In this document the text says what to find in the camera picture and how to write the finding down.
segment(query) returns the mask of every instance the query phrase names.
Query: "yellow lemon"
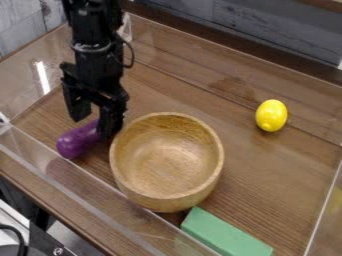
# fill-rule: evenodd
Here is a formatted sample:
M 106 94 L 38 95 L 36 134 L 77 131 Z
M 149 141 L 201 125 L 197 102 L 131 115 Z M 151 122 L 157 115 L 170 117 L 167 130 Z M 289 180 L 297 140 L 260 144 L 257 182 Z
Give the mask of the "yellow lemon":
M 288 121 L 288 108 L 280 100 L 266 100 L 257 109 L 257 124 L 262 130 L 276 132 Z

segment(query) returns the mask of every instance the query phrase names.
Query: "wooden bowl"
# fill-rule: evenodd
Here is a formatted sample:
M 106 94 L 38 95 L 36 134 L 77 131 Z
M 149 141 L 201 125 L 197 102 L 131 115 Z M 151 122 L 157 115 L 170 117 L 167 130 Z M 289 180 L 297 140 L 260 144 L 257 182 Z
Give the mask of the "wooden bowl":
M 223 158 L 214 130 L 197 118 L 169 112 L 150 114 L 129 124 L 110 151 L 122 192 L 157 212 L 191 208 L 209 196 Z

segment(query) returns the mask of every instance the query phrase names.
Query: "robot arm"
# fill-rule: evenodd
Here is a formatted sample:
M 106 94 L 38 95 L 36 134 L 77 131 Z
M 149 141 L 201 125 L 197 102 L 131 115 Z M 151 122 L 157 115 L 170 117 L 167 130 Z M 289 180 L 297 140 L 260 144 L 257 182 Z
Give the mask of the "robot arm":
M 91 114 L 91 103 L 101 109 L 97 131 L 110 138 L 123 125 L 129 94 L 122 87 L 123 46 L 118 35 L 123 25 L 119 0 L 63 0 L 73 28 L 71 48 L 77 64 L 62 63 L 63 93 L 68 113 L 75 122 Z

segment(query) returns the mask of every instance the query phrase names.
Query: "bowl rim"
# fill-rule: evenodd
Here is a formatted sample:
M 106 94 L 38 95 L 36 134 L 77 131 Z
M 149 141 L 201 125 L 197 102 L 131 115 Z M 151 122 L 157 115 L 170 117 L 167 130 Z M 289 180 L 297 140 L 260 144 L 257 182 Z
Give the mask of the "bowl rim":
M 142 122 L 143 120 L 147 120 L 153 117 L 157 116 L 179 116 L 187 119 L 191 119 L 193 121 L 195 121 L 210 133 L 214 141 L 215 141 L 215 145 L 218 148 L 218 163 L 217 166 L 214 168 L 214 171 L 211 173 L 211 175 L 209 176 L 209 178 L 206 179 L 206 181 L 197 186 L 195 188 L 187 190 L 186 192 L 179 192 L 175 193 L 170 196 L 151 196 L 147 193 L 142 192 L 141 190 L 137 190 L 135 187 L 131 185 L 130 182 L 127 182 L 122 176 L 122 173 L 119 171 L 119 167 L 117 166 L 117 161 L 114 159 L 114 155 L 115 155 L 115 150 L 117 150 L 117 145 L 118 145 L 118 140 L 122 136 L 122 134 L 139 122 Z M 197 117 L 190 116 L 187 114 L 183 113 L 178 113 L 178 112 L 157 112 L 157 113 L 150 113 L 147 115 L 143 115 L 141 117 L 138 117 L 135 120 L 133 120 L 126 127 L 122 129 L 122 131 L 119 132 L 119 134 L 117 134 L 113 144 L 111 144 L 111 148 L 110 148 L 110 165 L 111 165 L 111 169 L 114 172 L 114 176 L 115 176 L 115 180 L 125 185 L 126 188 L 129 188 L 134 193 L 139 194 L 141 196 L 145 196 L 150 199 L 157 199 L 157 200 L 170 200 L 170 199 L 181 199 L 185 197 L 189 197 L 191 195 L 198 194 L 201 191 L 203 191 L 207 187 L 210 187 L 210 185 L 213 184 L 213 182 L 215 182 L 217 178 L 219 177 L 221 173 L 222 173 L 222 169 L 223 169 L 223 163 L 225 163 L 225 148 L 221 142 L 221 139 L 217 135 L 217 132 L 214 131 L 214 129 Z

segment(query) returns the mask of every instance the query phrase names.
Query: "green block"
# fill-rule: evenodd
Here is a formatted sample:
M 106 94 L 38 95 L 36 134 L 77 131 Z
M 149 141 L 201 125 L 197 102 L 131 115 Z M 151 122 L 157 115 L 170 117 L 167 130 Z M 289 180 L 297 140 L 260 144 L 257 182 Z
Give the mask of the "green block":
M 182 230 L 223 256 L 270 256 L 273 248 L 201 208 L 193 208 Z

